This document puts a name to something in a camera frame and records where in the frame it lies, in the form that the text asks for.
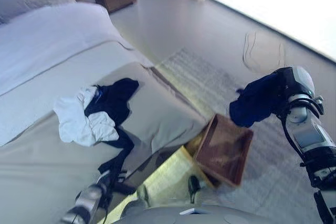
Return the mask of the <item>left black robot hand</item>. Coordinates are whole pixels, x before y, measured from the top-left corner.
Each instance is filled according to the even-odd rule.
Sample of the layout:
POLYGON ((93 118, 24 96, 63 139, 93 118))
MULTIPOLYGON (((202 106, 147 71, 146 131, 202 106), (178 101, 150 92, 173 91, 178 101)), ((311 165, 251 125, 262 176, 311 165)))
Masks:
POLYGON ((107 193, 120 193, 123 195, 135 193, 136 188, 125 183, 127 170, 116 166, 107 168, 101 165, 98 171, 101 175, 97 180, 97 184, 104 186, 107 193))

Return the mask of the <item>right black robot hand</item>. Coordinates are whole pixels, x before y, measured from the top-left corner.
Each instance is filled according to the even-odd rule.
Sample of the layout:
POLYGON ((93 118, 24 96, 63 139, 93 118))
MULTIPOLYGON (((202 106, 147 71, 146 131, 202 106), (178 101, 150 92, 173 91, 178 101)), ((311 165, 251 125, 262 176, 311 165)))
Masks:
POLYGON ((301 66, 277 69, 277 77, 281 107, 288 110, 294 108, 313 109, 312 99, 315 89, 310 74, 301 66))

